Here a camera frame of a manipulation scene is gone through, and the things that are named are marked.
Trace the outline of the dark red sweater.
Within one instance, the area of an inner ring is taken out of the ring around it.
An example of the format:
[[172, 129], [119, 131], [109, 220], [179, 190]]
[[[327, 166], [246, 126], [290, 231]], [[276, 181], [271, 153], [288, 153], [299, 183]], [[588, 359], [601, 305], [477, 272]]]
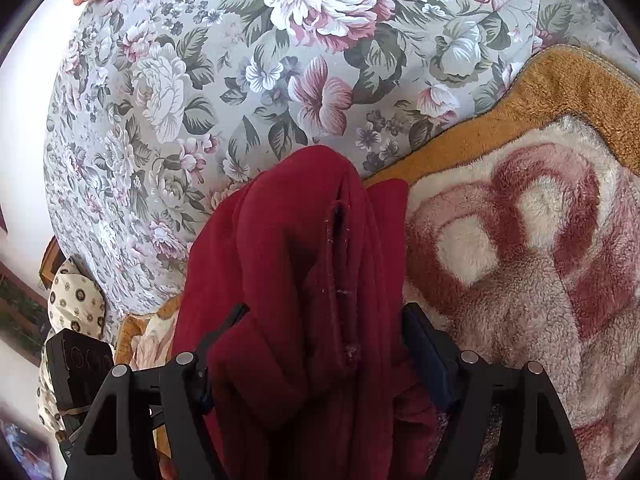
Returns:
[[303, 148], [226, 198], [194, 242], [172, 348], [210, 348], [210, 436], [232, 479], [421, 479], [436, 411], [400, 336], [406, 182], [365, 186]]

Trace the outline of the cream patterned pillow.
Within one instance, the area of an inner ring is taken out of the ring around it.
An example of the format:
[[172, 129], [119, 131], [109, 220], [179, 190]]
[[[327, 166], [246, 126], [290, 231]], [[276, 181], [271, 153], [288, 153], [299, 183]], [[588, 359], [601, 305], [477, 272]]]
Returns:
[[44, 353], [41, 355], [38, 370], [37, 411], [40, 422], [52, 434], [65, 431], [62, 415], [58, 411], [48, 360]]
[[71, 258], [58, 268], [48, 298], [48, 317], [52, 333], [72, 330], [101, 339], [105, 324], [105, 302], [96, 283]]

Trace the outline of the plush floral fleece blanket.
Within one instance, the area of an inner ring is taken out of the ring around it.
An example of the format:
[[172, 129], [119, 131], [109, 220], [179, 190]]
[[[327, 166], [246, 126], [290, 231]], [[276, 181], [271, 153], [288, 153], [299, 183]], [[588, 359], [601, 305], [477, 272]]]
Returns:
[[[366, 185], [408, 186], [402, 302], [488, 362], [541, 362], [591, 479], [617, 477], [639, 443], [638, 133], [638, 87], [559, 48]], [[122, 333], [119, 362], [179, 353], [182, 296]]]

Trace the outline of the floral bed sheet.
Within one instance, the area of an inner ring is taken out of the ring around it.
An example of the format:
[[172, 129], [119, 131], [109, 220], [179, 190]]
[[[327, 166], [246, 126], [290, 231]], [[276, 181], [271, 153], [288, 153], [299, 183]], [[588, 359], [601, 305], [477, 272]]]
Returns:
[[53, 231], [113, 337], [182, 287], [216, 203], [321, 144], [368, 176], [494, 106], [574, 44], [639, 71], [605, 0], [94, 0], [55, 77]]

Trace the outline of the wooden chair frame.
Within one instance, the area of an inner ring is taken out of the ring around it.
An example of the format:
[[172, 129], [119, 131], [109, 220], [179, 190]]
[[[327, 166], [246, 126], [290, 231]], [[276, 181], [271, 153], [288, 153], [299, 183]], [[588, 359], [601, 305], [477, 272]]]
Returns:
[[51, 287], [56, 272], [58, 272], [58, 269], [62, 266], [65, 260], [66, 257], [58, 244], [58, 240], [55, 236], [52, 237], [44, 251], [39, 269], [40, 281], [42, 281], [45, 289], [49, 289]]

